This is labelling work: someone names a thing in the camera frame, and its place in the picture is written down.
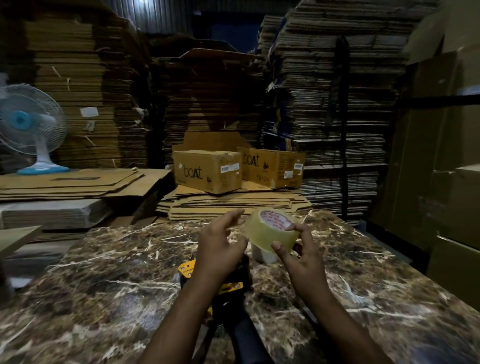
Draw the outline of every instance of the blue fan base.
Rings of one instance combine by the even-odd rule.
[[[68,172],[70,168],[63,167],[63,166],[54,166],[54,167],[47,167],[47,168],[33,168],[27,167],[17,171],[17,174],[22,175],[32,175],[32,174],[51,174],[51,173],[62,173]]]

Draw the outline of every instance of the electric fan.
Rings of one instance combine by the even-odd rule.
[[[49,152],[57,149],[67,124],[60,105],[45,92],[27,84],[0,89],[0,140],[20,153],[35,155],[36,162],[18,174],[48,174],[70,169],[52,163]]]

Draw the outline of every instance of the metal wall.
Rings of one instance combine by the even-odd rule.
[[[192,0],[103,0],[145,33],[192,33]]]
[[[193,8],[199,12],[245,12],[269,15],[285,15],[300,0],[193,0]]]

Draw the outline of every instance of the brown marble surface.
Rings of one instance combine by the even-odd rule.
[[[325,250],[332,291],[396,363],[480,362],[477,311],[332,214],[311,211],[305,222]],[[89,232],[0,311],[0,363],[134,363],[175,301],[177,267],[207,223]],[[323,363],[283,266],[251,266],[247,309],[275,362]],[[234,362],[221,330],[206,362]]]

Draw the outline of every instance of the hand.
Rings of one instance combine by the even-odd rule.
[[[240,235],[237,243],[229,244],[227,237],[245,210],[239,208],[214,219],[200,233],[198,250],[192,278],[212,282],[216,289],[222,285],[228,275],[235,270],[241,260],[248,240]]]
[[[328,288],[324,257],[319,251],[317,244],[313,241],[310,227],[295,223],[286,230],[300,232],[303,243],[301,258],[298,259],[290,255],[279,242],[273,242],[272,248],[285,265],[295,292],[304,300],[307,306],[319,300],[333,297]]]

